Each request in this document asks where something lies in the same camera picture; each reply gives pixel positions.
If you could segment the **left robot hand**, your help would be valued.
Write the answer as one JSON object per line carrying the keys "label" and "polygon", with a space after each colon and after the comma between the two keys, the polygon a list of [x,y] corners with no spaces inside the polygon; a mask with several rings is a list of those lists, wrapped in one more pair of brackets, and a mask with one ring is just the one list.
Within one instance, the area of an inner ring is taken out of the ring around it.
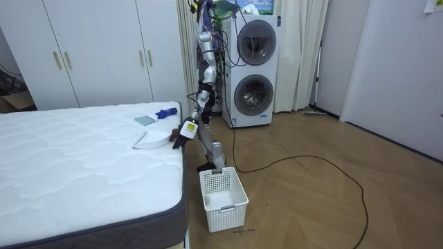
{"label": "left robot hand", "polygon": [[193,140],[197,134],[199,123],[197,120],[188,117],[179,126],[173,129],[170,136],[170,141],[174,141],[173,149],[178,149],[184,146],[189,140]]}

